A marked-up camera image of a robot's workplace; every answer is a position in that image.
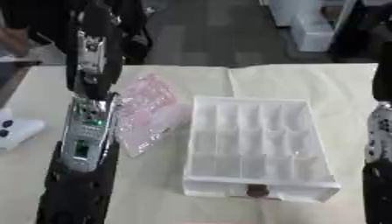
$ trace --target table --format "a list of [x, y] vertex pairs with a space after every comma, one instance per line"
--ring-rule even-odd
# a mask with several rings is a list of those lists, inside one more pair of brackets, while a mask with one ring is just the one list
[[[138, 74], [158, 74], [190, 95], [307, 99], [342, 190], [325, 204], [186, 197], [181, 174], [186, 131], [137, 159], [121, 151], [108, 224], [117, 223], [365, 223], [361, 167], [366, 119], [374, 108], [375, 65], [223, 67], [126, 66], [117, 87]], [[45, 120], [47, 128], [0, 155], [0, 221], [33, 223], [44, 176], [60, 138], [70, 93], [64, 67], [31, 69], [7, 103], [16, 116]]]

